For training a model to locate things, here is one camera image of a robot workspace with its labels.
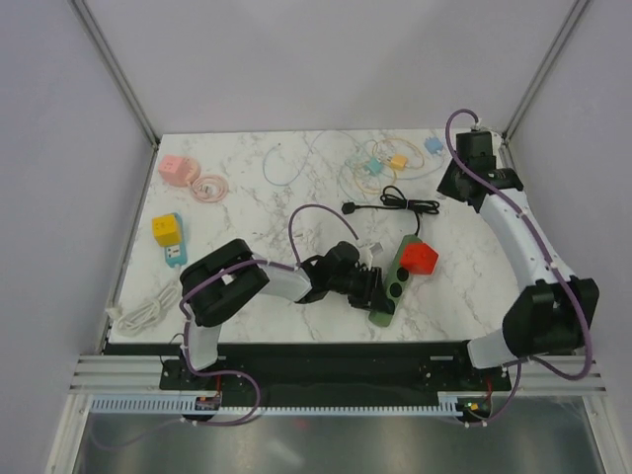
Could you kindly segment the green power strip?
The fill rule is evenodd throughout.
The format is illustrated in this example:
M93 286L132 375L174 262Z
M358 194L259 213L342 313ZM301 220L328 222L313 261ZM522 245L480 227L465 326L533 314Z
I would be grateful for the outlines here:
M413 243L421 243L421 239L415 234L407 234L402 238L398 251L386 273L383 286L387 311L371 310L369 312L368 321L377 327L386 328L391 324L403 293L411 281L410 273L401 265L401 258L406 247Z

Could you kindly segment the blue charger plug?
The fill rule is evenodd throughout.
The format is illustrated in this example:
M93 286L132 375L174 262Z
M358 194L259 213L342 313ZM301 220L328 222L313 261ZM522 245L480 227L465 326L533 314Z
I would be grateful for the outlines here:
M436 136L429 137L424 142L425 148L432 155L442 155L444 151L443 142Z

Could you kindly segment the red cube power socket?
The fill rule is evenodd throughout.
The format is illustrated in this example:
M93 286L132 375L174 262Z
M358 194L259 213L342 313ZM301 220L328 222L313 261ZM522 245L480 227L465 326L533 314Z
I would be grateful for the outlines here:
M424 242L407 244L400 258L400 266L409 274L430 276L438 262L438 252Z

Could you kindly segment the yellow charger plug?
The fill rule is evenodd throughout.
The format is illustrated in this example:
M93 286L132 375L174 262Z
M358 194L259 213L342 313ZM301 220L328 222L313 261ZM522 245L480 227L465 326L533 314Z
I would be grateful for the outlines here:
M402 154L394 154L391 156L388 166L396 171L403 171L408 163L408 158Z

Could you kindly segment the teal charger plug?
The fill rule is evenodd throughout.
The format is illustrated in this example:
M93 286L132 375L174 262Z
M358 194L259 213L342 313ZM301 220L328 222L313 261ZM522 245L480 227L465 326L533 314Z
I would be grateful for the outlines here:
M381 175L383 168L383 163L375 157L370 158L362 165L363 171L374 178L378 178Z

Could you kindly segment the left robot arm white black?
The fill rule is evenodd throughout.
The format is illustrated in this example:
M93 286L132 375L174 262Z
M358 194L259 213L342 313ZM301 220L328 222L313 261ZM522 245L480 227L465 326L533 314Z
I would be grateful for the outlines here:
M381 268L363 263L359 248L345 241L323 256L289 266L267 260L244 240L234 239L186 268L180 284L186 317L182 374L195 388L215 380L222 325L259 294L311 304L336 292L352 308L389 316L395 312Z

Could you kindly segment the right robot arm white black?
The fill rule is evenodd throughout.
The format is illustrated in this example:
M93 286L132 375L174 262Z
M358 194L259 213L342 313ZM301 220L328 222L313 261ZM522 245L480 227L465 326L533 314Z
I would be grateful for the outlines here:
M472 206L493 230L519 295L502 327L471 340L468 355L452 364L461 387L477 387L488 368L531 358L567 380L586 377L593 363L590 325L599 298L591 278L579 278L554 251L534 218L523 185L489 157L480 172L451 160L437 190Z

